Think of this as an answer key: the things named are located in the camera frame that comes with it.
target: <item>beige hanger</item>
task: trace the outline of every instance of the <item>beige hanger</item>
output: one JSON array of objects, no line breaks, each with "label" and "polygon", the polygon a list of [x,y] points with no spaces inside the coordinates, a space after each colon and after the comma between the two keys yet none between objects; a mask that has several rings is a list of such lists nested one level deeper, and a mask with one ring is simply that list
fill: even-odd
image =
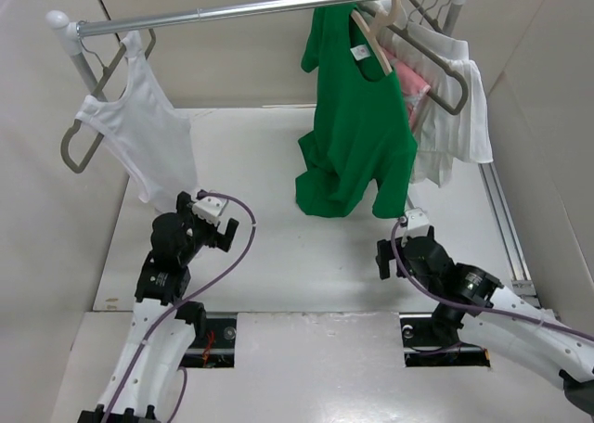
[{"label": "beige hanger", "polygon": [[392,8],[390,10],[390,13],[385,14],[378,12],[370,25],[368,25],[365,22],[365,20],[357,10],[353,10],[353,12],[351,13],[351,18],[356,23],[356,25],[359,26],[361,32],[365,35],[365,38],[368,40],[369,46],[371,47],[373,54],[380,62],[383,73],[385,73],[386,75],[392,73],[393,69],[390,65],[390,61],[388,61],[388,58],[381,50],[376,35],[382,27],[387,27],[395,23],[396,18],[398,16],[399,8],[400,0],[392,0]]}]

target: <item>green t-shirt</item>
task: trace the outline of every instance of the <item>green t-shirt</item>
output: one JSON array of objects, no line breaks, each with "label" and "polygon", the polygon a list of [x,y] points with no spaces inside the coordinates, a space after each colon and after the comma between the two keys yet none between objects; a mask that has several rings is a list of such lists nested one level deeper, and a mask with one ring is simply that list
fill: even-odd
[{"label": "green t-shirt", "polygon": [[402,215],[417,143],[394,72],[373,56],[355,61],[351,47],[367,45],[351,19],[355,5],[314,12],[302,69],[318,68],[314,131],[299,140],[307,171],[297,177],[296,201],[306,214],[348,215],[369,181],[378,184],[373,214]]}]

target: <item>bolt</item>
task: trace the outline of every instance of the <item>bolt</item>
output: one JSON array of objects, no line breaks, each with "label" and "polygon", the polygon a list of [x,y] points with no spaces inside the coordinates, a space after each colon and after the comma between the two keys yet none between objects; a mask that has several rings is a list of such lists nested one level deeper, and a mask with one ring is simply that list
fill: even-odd
[{"label": "bolt", "polygon": [[405,338],[405,340],[410,340],[412,337],[415,336],[414,330],[414,327],[410,324],[406,324],[402,327],[402,336]]},{"label": "bolt", "polygon": [[223,330],[223,336],[226,340],[234,340],[236,333],[237,331],[234,327],[226,327],[225,330]]}]

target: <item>white label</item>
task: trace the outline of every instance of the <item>white label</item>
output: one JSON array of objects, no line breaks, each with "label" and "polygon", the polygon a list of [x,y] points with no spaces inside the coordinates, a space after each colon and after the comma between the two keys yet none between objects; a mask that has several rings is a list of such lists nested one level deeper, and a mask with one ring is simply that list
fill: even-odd
[{"label": "white label", "polygon": [[351,53],[357,61],[361,61],[363,58],[371,57],[369,49],[366,45],[358,45],[356,47],[351,47]]}]

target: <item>white tabletop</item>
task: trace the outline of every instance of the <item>white tabletop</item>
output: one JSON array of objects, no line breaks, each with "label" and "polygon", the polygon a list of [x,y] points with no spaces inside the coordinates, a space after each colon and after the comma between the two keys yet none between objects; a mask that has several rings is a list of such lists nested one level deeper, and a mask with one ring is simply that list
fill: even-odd
[{"label": "white tabletop", "polygon": [[[86,314],[52,423],[94,410],[132,314]],[[235,367],[189,369],[176,423],[591,423],[562,391],[491,353],[404,367],[397,314],[240,314]],[[179,378],[170,390],[173,407]],[[163,421],[170,415],[165,414]]]},{"label": "white tabletop", "polygon": [[[306,216],[294,201],[304,171],[297,140],[309,132],[313,109],[189,109],[200,184],[244,200],[258,229],[244,262],[200,300],[211,312],[430,311],[434,304],[406,280],[380,281],[376,242],[394,221],[371,215],[377,188],[346,218]],[[435,225],[437,240],[456,261],[478,265],[510,283],[510,266],[477,165],[456,162],[453,180],[411,186],[409,196]],[[241,252],[249,219],[240,221],[232,251],[204,250],[190,264],[188,292],[220,274]],[[132,310],[142,262],[150,250],[154,210],[130,182],[115,228],[94,310]]]}]

